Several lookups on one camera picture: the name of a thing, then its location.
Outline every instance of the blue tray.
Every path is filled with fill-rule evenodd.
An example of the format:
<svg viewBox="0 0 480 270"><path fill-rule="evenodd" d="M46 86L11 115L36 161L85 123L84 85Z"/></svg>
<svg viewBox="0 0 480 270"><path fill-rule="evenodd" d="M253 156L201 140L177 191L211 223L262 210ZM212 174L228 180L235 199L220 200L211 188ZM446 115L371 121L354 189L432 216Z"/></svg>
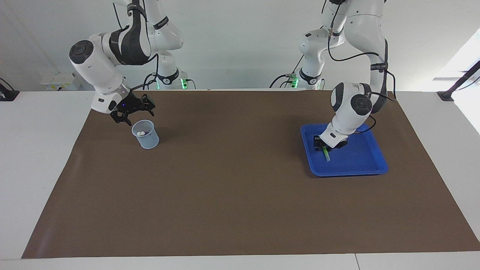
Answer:
<svg viewBox="0 0 480 270"><path fill-rule="evenodd" d="M333 149L330 152L331 161L327 162L323 151L315 151L313 145L313 137L322 134L327 126L310 124L301 128L303 144L313 174L320 177L336 177L379 175L388 172L385 158L371 131L350 136L348 145L341 149ZM358 131L368 128L363 124Z"/></svg>

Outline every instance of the power outlet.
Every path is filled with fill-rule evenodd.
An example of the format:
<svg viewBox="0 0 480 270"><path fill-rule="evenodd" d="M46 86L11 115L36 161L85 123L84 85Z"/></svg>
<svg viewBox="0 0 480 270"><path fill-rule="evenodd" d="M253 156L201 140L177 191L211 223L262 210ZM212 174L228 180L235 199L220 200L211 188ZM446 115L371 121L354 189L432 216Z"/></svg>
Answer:
<svg viewBox="0 0 480 270"><path fill-rule="evenodd" d="M45 91L78 91L81 86L81 82L72 74L45 77L40 84Z"/></svg>

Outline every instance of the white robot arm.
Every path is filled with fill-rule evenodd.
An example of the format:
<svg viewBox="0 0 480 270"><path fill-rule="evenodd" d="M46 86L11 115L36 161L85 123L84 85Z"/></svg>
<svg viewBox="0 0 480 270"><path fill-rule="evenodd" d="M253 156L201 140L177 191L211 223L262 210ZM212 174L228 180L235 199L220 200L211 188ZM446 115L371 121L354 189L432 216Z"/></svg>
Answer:
<svg viewBox="0 0 480 270"><path fill-rule="evenodd" d="M385 0L328 0L323 12L324 25L309 32L300 42L306 64L296 71L298 87L318 89L324 66L322 52L328 51L335 61L368 55L371 62L370 84L340 83L332 93L331 103L336 112L327 130L316 141L317 148L341 148L347 139L387 102L388 43L381 31ZM362 54L335 59L330 49L347 40Z"/></svg>
<svg viewBox="0 0 480 270"><path fill-rule="evenodd" d="M77 72L96 90L92 108L109 113L117 122L126 122L130 113L149 111L154 103L144 95L137 98L116 65L144 65L158 57L161 89L183 88L182 71L167 50L180 49L183 38L164 14L159 0L131 0L127 5L129 25L111 33L91 36L70 50L70 61ZM116 1L125 5L126 1Z"/></svg>

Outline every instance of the plastic measuring cup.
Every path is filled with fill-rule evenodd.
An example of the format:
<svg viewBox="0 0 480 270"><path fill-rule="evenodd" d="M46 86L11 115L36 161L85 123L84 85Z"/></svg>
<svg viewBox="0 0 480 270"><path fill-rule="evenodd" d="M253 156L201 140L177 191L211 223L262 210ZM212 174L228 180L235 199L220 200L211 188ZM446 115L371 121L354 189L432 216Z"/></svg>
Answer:
<svg viewBox="0 0 480 270"><path fill-rule="evenodd" d="M160 138L155 131L155 125L150 120L138 121L132 127L132 134L144 149L152 149L160 142Z"/></svg>

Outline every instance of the brown paper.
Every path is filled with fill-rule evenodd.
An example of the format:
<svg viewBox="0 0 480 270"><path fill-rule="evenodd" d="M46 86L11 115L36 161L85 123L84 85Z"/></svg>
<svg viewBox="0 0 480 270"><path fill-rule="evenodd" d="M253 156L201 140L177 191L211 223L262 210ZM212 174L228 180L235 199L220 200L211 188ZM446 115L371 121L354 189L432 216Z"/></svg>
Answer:
<svg viewBox="0 0 480 270"><path fill-rule="evenodd" d="M480 250L397 103L373 130L390 171L322 179L300 128L331 121L330 92L149 95L131 120L160 144L91 112L23 258Z"/></svg>

